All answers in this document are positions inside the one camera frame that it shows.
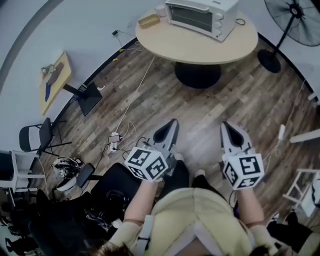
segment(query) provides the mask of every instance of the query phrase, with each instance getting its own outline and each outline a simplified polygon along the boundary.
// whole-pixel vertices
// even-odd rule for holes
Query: black fan
[[[260,50],[258,59],[270,72],[278,73],[281,64],[276,57],[286,36],[305,46],[320,45],[319,0],[264,0],[275,23],[284,32],[272,52]]]

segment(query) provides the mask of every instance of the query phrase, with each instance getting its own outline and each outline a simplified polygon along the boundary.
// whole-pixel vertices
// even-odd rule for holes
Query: fan grille
[[[265,5],[282,31],[295,16],[287,33],[290,38],[305,46],[320,45],[320,13],[311,0],[265,0]]]

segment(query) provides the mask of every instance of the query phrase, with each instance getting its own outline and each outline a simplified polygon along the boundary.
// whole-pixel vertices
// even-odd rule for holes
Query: hair
[[[280,250],[275,256],[284,256],[285,252]],[[129,248],[123,244],[121,247],[104,243],[92,250],[90,256],[133,256]],[[270,256],[268,248],[260,246],[255,248],[249,256]]]

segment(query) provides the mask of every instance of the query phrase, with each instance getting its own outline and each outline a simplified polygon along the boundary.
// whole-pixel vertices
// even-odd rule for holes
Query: oven door handle
[[[196,12],[199,12],[199,13],[204,13],[204,14],[209,12],[209,8],[208,7],[199,8],[199,7],[194,7],[194,6],[191,6],[191,5],[188,5],[188,4],[175,3],[174,1],[170,1],[170,0],[165,1],[165,4],[168,5],[168,6],[185,8],[185,9],[189,9],[189,10],[196,11]]]

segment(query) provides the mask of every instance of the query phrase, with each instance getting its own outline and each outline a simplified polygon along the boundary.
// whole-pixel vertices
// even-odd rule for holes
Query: white toaster oven
[[[238,0],[166,0],[169,23],[223,42],[236,26]]]

